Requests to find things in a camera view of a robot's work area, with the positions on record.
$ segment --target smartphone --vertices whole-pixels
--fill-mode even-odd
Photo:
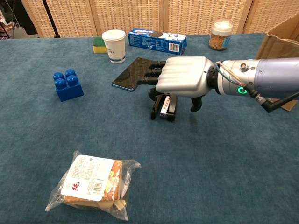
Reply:
[[[134,91],[137,81],[149,72],[150,65],[154,61],[138,57],[136,58],[113,82],[112,85],[124,90]]]

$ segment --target bread slice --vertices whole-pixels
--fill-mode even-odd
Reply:
[[[121,171],[122,171],[122,162],[120,160],[114,160],[110,175],[105,187],[105,191],[102,199],[97,201],[64,196],[64,203],[76,207],[78,206],[91,206],[97,207],[100,209],[107,209],[113,206],[113,204],[124,204],[120,202],[120,193],[121,193]]]

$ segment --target cardboard box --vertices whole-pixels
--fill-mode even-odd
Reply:
[[[175,55],[181,55],[187,47],[187,39],[185,35],[140,28],[132,29],[128,34],[128,39],[130,46],[157,50]]]
[[[266,33],[256,59],[299,57],[299,14],[278,24]],[[293,100],[282,108],[290,111],[297,103]]]

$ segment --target oreo box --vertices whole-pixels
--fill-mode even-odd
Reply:
[[[132,29],[128,34],[129,44],[150,50],[181,55],[187,47],[185,35],[171,34],[147,29]]]

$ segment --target robotic arm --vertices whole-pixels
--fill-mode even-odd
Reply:
[[[250,96],[267,111],[299,96],[299,58],[232,60],[212,63],[206,57],[171,57],[150,66],[138,84],[156,85],[149,97],[161,94],[189,97],[191,112],[215,89],[221,95]],[[274,103],[266,98],[279,98]]]

